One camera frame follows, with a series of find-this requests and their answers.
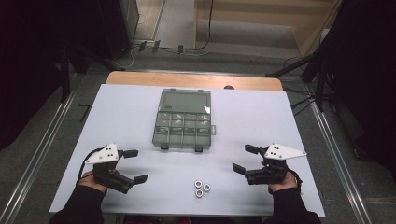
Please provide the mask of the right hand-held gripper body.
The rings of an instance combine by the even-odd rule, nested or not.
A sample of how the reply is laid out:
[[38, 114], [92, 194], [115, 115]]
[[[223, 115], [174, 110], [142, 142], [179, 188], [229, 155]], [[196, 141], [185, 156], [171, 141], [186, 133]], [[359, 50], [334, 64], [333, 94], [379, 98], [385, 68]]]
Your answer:
[[304, 157], [306, 155], [305, 152], [280, 144], [259, 147], [259, 149], [260, 152], [258, 154], [262, 156], [264, 166], [261, 169], [245, 172], [244, 176], [249, 185], [268, 185], [282, 182], [286, 172], [293, 173], [298, 181], [298, 186], [302, 185], [302, 179], [295, 171], [289, 168], [287, 160]]

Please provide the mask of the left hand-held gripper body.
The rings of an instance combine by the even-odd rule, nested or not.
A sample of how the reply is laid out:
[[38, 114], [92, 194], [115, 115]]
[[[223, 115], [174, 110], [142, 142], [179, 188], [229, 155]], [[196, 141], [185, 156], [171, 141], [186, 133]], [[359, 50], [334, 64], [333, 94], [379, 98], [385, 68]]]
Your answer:
[[116, 167], [125, 150], [118, 149], [115, 143], [94, 149], [84, 159], [85, 164], [93, 166], [93, 177], [96, 183], [126, 194], [134, 181], [122, 175]]

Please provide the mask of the clear plastic compartment box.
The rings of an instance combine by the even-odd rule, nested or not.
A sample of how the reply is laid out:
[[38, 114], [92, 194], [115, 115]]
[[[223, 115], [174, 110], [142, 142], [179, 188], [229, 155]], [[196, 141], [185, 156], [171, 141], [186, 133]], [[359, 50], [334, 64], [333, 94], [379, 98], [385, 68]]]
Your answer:
[[152, 144], [163, 150], [211, 147], [211, 92], [163, 89], [156, 115]]

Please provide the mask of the person's right hand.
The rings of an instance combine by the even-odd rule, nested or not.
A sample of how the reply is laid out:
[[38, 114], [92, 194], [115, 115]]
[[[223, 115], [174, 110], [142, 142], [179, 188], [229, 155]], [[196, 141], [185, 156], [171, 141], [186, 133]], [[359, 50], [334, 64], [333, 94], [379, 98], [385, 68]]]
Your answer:
[[269, 189], [275, 193], [276, 191], [280, 191], [282, 189], [292, 189], [298, 187], [298, 181], [296, 176], [291, 172], [286, 172], [285, 177], [282, 182], [269, 184]]

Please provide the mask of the person's left hand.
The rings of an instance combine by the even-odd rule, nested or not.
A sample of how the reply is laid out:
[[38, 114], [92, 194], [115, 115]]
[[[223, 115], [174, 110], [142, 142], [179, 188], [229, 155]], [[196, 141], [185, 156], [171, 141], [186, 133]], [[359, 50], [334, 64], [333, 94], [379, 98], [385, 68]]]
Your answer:
[[81, 186], [89, 187], [92, 189], [99, 190], [101, 192], [106, 192], [107, 187], [95, 182], [93, 177], [93, 171], [85, 173], [79, 180], [78, 184]]

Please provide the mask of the white table mat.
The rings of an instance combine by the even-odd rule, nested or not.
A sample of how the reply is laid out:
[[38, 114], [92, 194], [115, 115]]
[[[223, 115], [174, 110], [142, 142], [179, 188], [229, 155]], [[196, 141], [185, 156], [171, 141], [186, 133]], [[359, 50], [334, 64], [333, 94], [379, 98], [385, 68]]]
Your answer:
[[[245, 145], [273, 143], [304, 148], [288, 97], [283, 91], [213, 90], [212, 122], [216, 133], [210, 149], [160, 150], [152, 144], [155, 117], [162, 90], [132, 85], [101, 86], [82, 130], [50, 210], [61, 210], [78, 178], [83, 159], [109, 143], [123, 150], [137, 149], [135, 158], [122, 159], [123, 175], [148, 175], [146, 183], [126, 194], [109, 190], [102, 209], [106, 213], [154, 216], [262, 217], [273, 211], [273, 199], [264, 185], [249, 185], [233, 171], [233, 164], [258, 169], [261, 156]], [[196, 180], [211, 186], [195, 196]]]

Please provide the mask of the black metal stand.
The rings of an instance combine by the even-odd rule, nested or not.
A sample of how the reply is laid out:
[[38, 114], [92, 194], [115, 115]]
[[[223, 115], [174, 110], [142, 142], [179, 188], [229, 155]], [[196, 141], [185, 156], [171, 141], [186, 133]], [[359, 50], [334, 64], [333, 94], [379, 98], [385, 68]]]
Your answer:
[[85, 63], [84, 57], [88, 56], [94, 59], [99, 64], [103, 65], [110, 71], [124, 71], [120, 65], [116, 65], [90, 49], [76, 43], [62, 43], [60, 49], [61, 58], [61, 77], [62, 77], [62, 98], [64, 103], [67, 97], [71, 94], [69, 64], [72, 64], [78, 73], [85, 74], [88, 71], [88, 65]]
[[314, 77], [318, 77], [317, 87], [314, 94], [315, 103], [320, 112], [323, 111], [323, 98], [324, 98], [324, 87], [325, 87], [325, 79], [328, 74], [328, 61], [319, 56], [317, 53], [311, 53], [308, 56], [303, 57], [295, 63], [292, 63], [274, 73], [266, 74], [266, 77], [274, 77], [279, 78], [288, 72], [295, 70], [297, 68], [306, 65], [303, 73], [301, 74], [301, 79], [304, 83], [311, 82]]

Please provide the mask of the black cabinet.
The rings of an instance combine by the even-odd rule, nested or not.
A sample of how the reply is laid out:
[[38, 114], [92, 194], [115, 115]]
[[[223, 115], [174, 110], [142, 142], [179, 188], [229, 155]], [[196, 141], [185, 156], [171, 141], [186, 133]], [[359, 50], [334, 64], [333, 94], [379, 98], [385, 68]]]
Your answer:
[[117, 60], [129, 51], [140, 19], [136, 0], [97, 0], [105, 32], [105, 55]]

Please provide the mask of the metal floor rail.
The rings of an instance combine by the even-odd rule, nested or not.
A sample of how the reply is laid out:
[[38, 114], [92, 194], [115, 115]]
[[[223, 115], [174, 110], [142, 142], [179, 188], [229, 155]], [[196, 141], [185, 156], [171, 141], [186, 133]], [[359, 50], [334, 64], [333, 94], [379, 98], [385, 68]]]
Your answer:
[[15, 217], [17, 216], [21, 205], [23, 204], [30, 188], [35, 181], [41, 165], [50, 151], [51, 144], [63, 123], [64, 117], [67, 114], [70, 105], [74, 100], [76, 89], [78, 88], [82, 78], [82, 74], [74, 74], [72, 77], [70, 93], [58, 106], [57, 111], [53, 116], [49, 127], [41, 138], [32, 159], [30, 159], [25, 171], [23, 172], [23, 175], [21, 176], [21, 179], [12, 191], [4, 211], [0, 215], [0, 224], [12, 224]]
[[346, 197], [350, 203], [355, 218], [359, 224], [374, 224], [357, 188], [357, 185], [355, 184], [355, 181], [349, 172], [347, 164], [341, 154], [340, 148], [332, 134], [332, 130], [328, 121], [326, 120], [325, 113], [319, 110], [319, 107], [315, 101], [312, 102], [311, 108], [322, 132], [326, 146], [332, 157], [335, 170], [337, 171], [337, 174], [341, 180]]

